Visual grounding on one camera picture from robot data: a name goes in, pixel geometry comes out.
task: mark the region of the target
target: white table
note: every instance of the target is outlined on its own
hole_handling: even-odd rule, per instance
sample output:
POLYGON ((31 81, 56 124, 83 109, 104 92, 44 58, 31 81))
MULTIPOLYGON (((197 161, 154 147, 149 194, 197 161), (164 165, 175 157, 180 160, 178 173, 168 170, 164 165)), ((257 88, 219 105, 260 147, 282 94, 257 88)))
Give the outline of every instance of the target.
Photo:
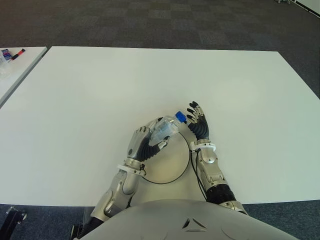
MULTIPOLYGON (((94 206, 133 131, 192 100, 239 201, 320 198, 320 101, 278 52, 52 47, 0 111, 0 203, 94 206)), ((132 204, 171 198, 202 199, 190 166, 132 204)))
POLYGON ((39 59, 47 51, 45 46, 41 47, 8 47, 11 55, 17 54, 22 48, 25 52, 18 58, 9 62, 10 75, 5 79, 0 79, 0 107, 4 104, 8 96, 15 90, 28 72, 37 64, 39 59))

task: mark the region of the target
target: bottle cap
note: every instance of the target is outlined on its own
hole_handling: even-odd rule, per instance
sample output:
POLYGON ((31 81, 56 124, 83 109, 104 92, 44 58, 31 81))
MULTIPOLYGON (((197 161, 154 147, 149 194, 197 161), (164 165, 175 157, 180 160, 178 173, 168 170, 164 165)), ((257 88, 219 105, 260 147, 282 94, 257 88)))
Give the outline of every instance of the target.
POLYGON ((181 123, 184 123, 187 120, 186 116, 181 111, 178 111, 175 116, 181 123))

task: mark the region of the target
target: red marker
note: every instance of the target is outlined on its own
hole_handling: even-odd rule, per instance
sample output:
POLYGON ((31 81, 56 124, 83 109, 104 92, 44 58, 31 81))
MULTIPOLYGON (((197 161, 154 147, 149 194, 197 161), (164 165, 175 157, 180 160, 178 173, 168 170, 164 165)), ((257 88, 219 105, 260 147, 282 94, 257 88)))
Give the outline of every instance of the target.
POLYGON ((24 50, 24 49, 22 48, 22 50, 21 50, 20 52, 18 52, 16 55, 14 55, 14 56, 11 57, 11 60, 15 60, 17 57, 19 57, 19 56, 20 56, 21 54, 23 54, 25 51, 26 51, 26 50, 24 50))

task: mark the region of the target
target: clear plastic bottle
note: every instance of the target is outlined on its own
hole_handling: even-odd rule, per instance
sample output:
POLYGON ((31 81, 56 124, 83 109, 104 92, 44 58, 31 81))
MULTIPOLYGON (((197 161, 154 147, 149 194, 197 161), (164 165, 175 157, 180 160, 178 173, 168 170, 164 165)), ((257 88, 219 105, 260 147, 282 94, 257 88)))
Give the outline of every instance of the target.
POLYGON ((165 137, 179 132, 179 125, 186 121, 186 116, 178 111, 175 116, 164 116, 155 126, 150 137, 150 145, 161 142, 165 137))
POLYGON ((2 51, 0 51, 0 80, 5 79, 8 77, 11 73, 11 68, 9 66, 9 63, 3 56, 2 51))

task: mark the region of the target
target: wire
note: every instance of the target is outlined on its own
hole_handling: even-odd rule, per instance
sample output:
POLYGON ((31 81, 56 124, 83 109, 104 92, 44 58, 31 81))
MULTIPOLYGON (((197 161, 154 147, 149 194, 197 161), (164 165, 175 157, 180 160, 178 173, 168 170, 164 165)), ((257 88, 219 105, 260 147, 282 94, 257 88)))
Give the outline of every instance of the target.
MULTIPOLYGON (((189 152, 191 152, 190 147, 189 147, 189 144, 188 144, 188 141, 187 141, 187 139, 185 138, 185 136, 183 136, 183 134, 182 134, 181 132, 178 132, 178 134, 180 134, 181 137, 183 137, 183 139, 184 139, 184 141, 185 141, 185 144, 187 145, 187 147, 188 147, 188 149, 189 149, 189 152)), ((155 182, 155 181, 151 181, 151 180, 145 178, 145 176, 146 176, 147 174, 143 176, 143 179, 144 179, 144 180, 147 180, 148 182, 153 183, 153 184, 159 184, 159 185, 170 184, 170 183, 174 182, 175 180, 179 179, 179 178, 186 172, 186 170, 187 170, 187 168, 188 168, 188 166, 189 166, 189 162, 190 162, 191 158, 192 158, 192 156, 189 155, 188 164, 185 166, 185 169, 183 170, 183 172, 181 173, 180 176, 178 176, 176 179, 173 179, 172 181, 168 181, 168 182, 155 182)))
POLYGON ((196 176, 196 179, 197 179, 199 188, 201 190, 201 193, 202 193, 204 199, 207 200, 207 194, 206 194, 206 191, 205 191, 205 187, 204 187, 203 183, 201 182, 201 180, 199 178, 199 175, 198 175, 198 156, 199 156, 199 151, 200 150, 198 150, 196 152, 196 158, 195 158, 196 168, 195 168, 195 165, 194 165, 194 161, 193 161, 193 157, 192 157, 192 152, 191 151, 190 151, 190 160, 191 160, 192 169, 193 169, 194 174, 196 176))
POLYGON ((133 196, 131 196, 131 197, 130 197, 130 199, 129 199, 129 201, 128 201, 128 205, 126 206, 126 208, 125 208, 125 209, 128 209, 128 208, 130 208, 130 207, 131 207, 131 205, 130 205, 130 204, 131 204, 132 197, 133 197, 133 196))
POLYGON ((200 152, 200 150, 198 150, 197 152, 196 152, 196 158, 195 158, 195 170, 196 170, 196 175, 198 176, 198 185, 201 185, 201 188, 202 188, 202 190, 201 191, 203 191, 203 193, 204 193, 204 195, 205 195, 205 200, 207 200, 207 198, 208 198, 208 196, 207 196, 207 193, 206 193, 206 189, 205 189, 205 186, 203 185, 203 183, 202 183, 202 181, 200 180, 200 178, 199 178, 199 175, 198 175, 198 156, 199 156, 199 152, 200 152))

